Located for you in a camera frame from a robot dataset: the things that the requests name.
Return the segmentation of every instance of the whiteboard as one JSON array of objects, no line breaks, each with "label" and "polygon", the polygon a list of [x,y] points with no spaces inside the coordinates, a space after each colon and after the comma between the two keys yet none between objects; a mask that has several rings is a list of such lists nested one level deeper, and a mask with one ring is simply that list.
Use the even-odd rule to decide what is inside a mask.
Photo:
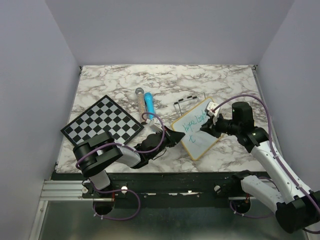
[{"label": "whiteboard", "polygon": [[211,97],[207,97],[171,124],[174,131],[185,133],[181,142],[194,161],[198,160],[219,140],[206,132],[199,131],[201,125],[209,119],[205,109],[211,101],[214,102]]}]

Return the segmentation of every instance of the metal floor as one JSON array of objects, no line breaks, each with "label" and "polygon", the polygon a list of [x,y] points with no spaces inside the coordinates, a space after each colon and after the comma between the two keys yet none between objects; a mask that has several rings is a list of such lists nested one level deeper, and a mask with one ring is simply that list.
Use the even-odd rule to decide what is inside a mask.
[{"label": "metal floor", "polygon": [[[134,209],[115,209],[112,217],[127,217]],[[250,214],[269,213],[253,201]],[[49,202],[41,240],[304,240],[303,231],[288,234],[276,218],[249,219],[229,208],[142,209],[128,221],[94,217],[91,202]]]}]

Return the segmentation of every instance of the screw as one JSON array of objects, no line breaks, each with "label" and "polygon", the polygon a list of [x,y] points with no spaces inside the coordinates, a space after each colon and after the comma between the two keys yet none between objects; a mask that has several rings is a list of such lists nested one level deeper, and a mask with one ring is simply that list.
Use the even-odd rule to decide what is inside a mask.
[{"label": "screw", "polygon": [[81,189],[81,192],[83,194],[86,194],[89,190],[84,186],[82,189]]},{"label": "screw", "polygon": [[221,187],[219,185],[216,185],[213,190],[217,193],[219,193],[221,191]]},{"label": "screw", "polygon": [[127,188],[127,186],[123,186],[123,187],[121,188],[121,190],[123,190],[123,191],[121,191],[123,194],[126,194],[126,193],[127,193],[126,190],[128,190],[128,188]]}]

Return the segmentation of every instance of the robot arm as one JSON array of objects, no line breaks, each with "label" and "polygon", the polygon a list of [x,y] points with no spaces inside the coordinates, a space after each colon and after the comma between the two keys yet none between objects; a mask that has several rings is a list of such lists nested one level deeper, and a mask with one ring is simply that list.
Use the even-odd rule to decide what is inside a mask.
[{"label": "robot arm", "polygon": [[[276,160],[270,148],[267,132],[254,125],[253,111],[249,104],[247,102],[233,103],[232,119],[230,120],[223,118],[220,109],[212,112],[216,106],[213,105],[213,102],[208,104],[206,112],[210,119],[201,126],[200,130],[216,138],[220,137],[221,133],[236,136],[238,142],[261,163],[279,191],[267,186],[256,176],[250,174],[240,179],[242,190],[256,197],[271,209],[275,213],[278,223],[288,233],[319,222],[319,213],[300,188],[303,188],[318,205],[320,191],[313,192],[294,173],[272,143],[278,154],[277,157],[279,157],[279,160]],[[299,183],[298,187],[281,165]]]},{"label": "robot arm", "polygon": [[164,129],[162,144],[157,150],[149,153],[137,153],[135,151],[146,152],[153,150],[162,139],[162,131],[148,135],[145,140],[133,147],[135,151],[118,145],[110,145],[100,151],[89,154],[102,145],[117,142],[109,132],[96,135],[73,148],[77,161],[89,154],[79,163],[78,168],[85,178],[89,178],[93,182],[95,188],[102,190],[110,185],[105,168],[112,163],[123,163],[132,169],[139,169],[147,165],[150,159],[153,159],[166,147],[174,147],[185,136],[183,132],[173,131],[167,127],[164,127]]}]

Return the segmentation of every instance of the marble countertop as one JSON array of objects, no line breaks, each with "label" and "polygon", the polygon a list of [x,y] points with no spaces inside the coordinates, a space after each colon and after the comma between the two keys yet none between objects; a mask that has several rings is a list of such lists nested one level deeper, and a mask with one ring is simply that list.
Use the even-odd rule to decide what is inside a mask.
[{"label": "marble countertop", "polygon": [[[252,94],[260,96],[257,85],[248,65],[108,65],[84,66],[74,99],[68,122],[71,122],[88,107],[104,95],[115,100],[122,108],[137,120],[139,119],[135,89],[142,87],[151,92],[156,113],[168,127],[179,115],[173,103],[178,99],[205,92],[215,102],[238,95]],[[192,100],[182,105],[185,113],[189,106],[197,101]],[[267,119],[263,107],[254,99],[245,97],[238,101],[246,101],[253,108],[255,124],[268,131]],[[222,114],[231,118],[230,104],[224,105]],[[128,145],[134,146],[153,133],[146,126]],[[72,152],[73,145],[64,137],[58,157],[56,171],[58,173],[78,173],[76,159]],[[198,161],[192,161],[188,153],[179,143],[168,148],[166,153],[150,160],[140,169],[115,162],[107,167],[109,173],[166,173],[166,172],[233,172],[264,171],[260,163],[247,153],[235,136],[222,137]]]}]

